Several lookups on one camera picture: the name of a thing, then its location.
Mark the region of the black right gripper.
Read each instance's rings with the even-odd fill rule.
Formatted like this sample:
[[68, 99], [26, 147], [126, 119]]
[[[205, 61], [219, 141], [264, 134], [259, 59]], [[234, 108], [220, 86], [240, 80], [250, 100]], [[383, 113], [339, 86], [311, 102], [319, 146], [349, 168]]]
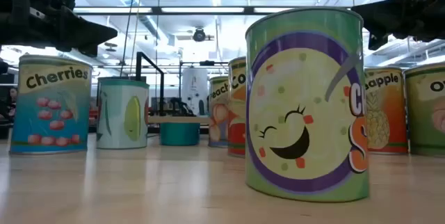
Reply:
[[388, 43], [388, 34], [412, 36], [430, 42], [445, 40], [445, 0], [401, 0], [402, 3], [368, 3], [350, 10], [360, 15], [370, 32], [368, 49]]

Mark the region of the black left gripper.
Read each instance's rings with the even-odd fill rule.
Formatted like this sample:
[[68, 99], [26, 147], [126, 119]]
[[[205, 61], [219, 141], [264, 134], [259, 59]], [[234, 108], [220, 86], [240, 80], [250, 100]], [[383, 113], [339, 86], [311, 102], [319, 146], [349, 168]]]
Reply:
[[79, 17], [75, 0], [0, 0], [0, 45], [50, 45], [97, 57], [98, 45], [118, 32]]

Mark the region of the blue cherries can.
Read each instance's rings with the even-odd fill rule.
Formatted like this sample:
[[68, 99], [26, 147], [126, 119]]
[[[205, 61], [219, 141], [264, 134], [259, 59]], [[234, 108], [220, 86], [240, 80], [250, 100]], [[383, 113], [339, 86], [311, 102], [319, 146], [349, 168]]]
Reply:
[[19, 58], [11, 154], [87, 150], [92, 66], [68, 58]]

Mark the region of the white vegetables can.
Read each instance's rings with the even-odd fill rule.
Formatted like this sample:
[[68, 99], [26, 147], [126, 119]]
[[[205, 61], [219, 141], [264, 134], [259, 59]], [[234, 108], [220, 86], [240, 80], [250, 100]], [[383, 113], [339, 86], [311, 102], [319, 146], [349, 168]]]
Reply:
[[104, 79], [98, 87], [96, 147], [127, 150], [147, 147], [145, 106], [149, 85], [128, 79]]

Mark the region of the orange pineapple can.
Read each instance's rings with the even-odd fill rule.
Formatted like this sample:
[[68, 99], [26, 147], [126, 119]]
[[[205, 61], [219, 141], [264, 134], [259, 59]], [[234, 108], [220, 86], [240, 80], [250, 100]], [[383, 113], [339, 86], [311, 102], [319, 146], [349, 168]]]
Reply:
[[407, 154], [403, 71], [397, 67], [368, 67], [364, 75], [369, 151]]

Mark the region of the green can with pink picture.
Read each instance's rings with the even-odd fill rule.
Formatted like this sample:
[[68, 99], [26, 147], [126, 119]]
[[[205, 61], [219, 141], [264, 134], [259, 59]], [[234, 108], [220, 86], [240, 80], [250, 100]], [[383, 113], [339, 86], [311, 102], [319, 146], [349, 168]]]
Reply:
[[404, 71], [410, 152], [445, 156], [445, 63]]

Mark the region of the peaches can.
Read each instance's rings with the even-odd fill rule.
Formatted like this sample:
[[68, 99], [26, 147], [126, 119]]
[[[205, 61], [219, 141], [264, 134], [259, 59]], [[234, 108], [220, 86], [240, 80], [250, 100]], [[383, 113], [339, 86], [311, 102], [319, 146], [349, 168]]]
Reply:
[[209, 146], [226, 147], [228, 144], [228, 76], [209, 80]]

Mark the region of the orange red corn can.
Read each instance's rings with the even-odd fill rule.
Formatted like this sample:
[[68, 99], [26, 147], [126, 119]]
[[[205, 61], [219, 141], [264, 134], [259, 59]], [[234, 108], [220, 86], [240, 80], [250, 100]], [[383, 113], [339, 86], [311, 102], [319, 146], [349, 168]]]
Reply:
[[238, 57], [229, 62], [229, 124], [228, 154], [245, 156], [246, 119], [246, 57]]

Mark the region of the person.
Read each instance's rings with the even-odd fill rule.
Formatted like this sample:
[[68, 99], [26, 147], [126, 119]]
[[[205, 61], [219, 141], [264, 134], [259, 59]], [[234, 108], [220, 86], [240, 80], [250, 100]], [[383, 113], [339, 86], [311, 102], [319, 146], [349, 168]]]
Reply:
[[17, 103], [17, 89], [12, 86], [0, 86], [0, 119], [14, 122]]

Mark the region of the white cylindrical tank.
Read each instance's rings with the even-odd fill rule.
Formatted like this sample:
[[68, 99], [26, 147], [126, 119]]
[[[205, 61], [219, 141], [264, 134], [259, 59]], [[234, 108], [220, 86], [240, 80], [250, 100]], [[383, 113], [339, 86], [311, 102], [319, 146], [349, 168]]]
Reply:
[[207, 114], [208, 94], [207, 70], [186, 68], [181, 78], [181, 100], [188, 105], [194, 115]]

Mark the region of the teal bowl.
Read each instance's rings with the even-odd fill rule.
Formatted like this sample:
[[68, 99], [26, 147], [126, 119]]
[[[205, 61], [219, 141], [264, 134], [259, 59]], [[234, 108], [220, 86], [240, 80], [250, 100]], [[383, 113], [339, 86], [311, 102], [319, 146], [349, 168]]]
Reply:
[[160, 124], [162, 145], [188, 146], [200, 141], [200, 124], [185, 122], [166, 122]]

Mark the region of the black metal frame bar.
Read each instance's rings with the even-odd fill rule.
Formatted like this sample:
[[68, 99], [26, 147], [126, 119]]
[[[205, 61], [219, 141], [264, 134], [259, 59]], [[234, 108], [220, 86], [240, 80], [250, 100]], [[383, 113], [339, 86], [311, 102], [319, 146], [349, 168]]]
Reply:
[[74, 9], [78, 15], [269, 15], [288, 6], [79, 6]]

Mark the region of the wooden shelf with black frame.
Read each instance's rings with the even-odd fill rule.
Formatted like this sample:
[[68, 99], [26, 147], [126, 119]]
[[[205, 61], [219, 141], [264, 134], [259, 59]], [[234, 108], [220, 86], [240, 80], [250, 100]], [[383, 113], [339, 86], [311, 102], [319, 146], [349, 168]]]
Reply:
[[136, 81], [141, 81], [142, 74], [142, 59], [145, 59], [160, 75], [160, 105], [158, 107], [159, 115], [148, 117], [148, 123], [199, 123], [201, 125], [207, 125], [210, 123], [209, 117], [197, 117], [197, 116], [166, 116], [163, 110], [164, 99], [164, 75], [165, 73], [151, 61], [143, 52], [138, 51], [136, 53]]

